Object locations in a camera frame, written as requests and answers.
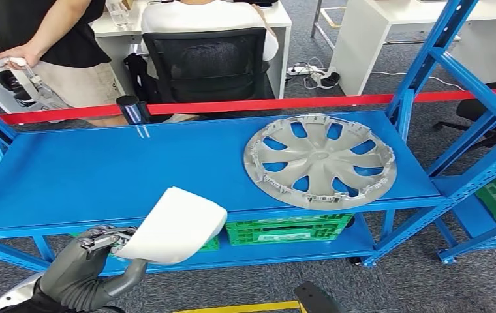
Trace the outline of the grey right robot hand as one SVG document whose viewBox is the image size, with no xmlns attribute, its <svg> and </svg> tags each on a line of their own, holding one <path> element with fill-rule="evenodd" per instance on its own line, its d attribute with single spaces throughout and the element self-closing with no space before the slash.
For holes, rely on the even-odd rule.
<svg viewBox="0 0 496 313">
<path fill-rule="evenodd" d="M 342 309 L 326 292 L 313 282 L 305 281 L 294 288 L 294 294 L 306 312 L 341 313 Z"/>
</svg>

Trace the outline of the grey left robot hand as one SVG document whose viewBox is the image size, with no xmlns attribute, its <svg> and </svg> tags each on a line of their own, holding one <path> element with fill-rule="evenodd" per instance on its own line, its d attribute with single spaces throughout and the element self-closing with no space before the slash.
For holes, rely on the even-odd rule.
<svg viewBox="0 0 496 313">
<path fill-rule="evenodd" d="M 99 278 L 111 250 L 127 243 L 134 226 L 95 226 L 73 239 L 39 280 L 42 293 L 63 307 L 92 311 L 131 291 L 145 276 L 147 260 L 135 259 L 119 276 Z"/>
</svg>

